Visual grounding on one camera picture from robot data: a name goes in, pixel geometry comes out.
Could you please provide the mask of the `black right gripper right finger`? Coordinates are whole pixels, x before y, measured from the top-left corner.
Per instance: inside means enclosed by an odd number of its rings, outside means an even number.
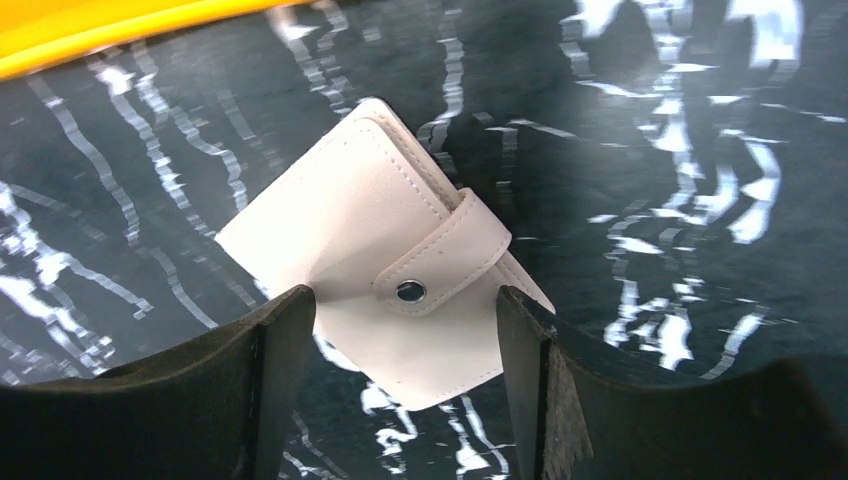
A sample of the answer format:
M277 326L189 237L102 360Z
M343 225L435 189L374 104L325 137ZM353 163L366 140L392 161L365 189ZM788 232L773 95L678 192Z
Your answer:
M703 381L619 350L502 287L497 329L524 479L843 479L847 359Z

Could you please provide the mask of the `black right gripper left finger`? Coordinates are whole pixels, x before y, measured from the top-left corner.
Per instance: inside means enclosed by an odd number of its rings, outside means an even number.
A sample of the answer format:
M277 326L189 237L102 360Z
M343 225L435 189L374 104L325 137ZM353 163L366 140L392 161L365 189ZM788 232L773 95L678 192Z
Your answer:
M92 378L1 390L5 479L274 479L311 351L313 291Z

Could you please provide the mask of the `white leather card holder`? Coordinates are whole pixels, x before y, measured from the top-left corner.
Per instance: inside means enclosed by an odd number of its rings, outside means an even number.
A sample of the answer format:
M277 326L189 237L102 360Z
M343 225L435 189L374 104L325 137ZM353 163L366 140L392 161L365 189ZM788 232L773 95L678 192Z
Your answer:
M510 254L507 227L376 98L216 239L269 293L310 287L319 334L412 411L501 373L500 287L550 306Z

